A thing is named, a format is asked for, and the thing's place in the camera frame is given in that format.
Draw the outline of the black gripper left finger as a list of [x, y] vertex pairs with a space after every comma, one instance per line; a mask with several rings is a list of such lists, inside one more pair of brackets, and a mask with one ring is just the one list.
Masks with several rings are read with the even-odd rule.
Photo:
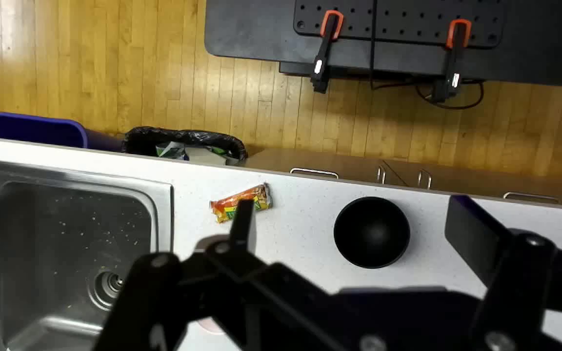
[[92, 351], [176, 351], [188, 326], [203, 318], [248, 348], [238, 283], [254, 264], [252, 231], [254, 205], [240, 203], [231, 235], [186, 262], [166, 252], [139, 258]]

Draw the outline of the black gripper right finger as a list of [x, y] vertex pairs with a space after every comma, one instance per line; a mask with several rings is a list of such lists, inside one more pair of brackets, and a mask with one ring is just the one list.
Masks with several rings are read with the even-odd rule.
[[486, 293], [471, 326], [484, 351], [562, 351], [543, 332], [545, 313], [562, 313], [562, 250], [531, 231], [512, 231], [469, 196], [453, 196], [445, 238]]

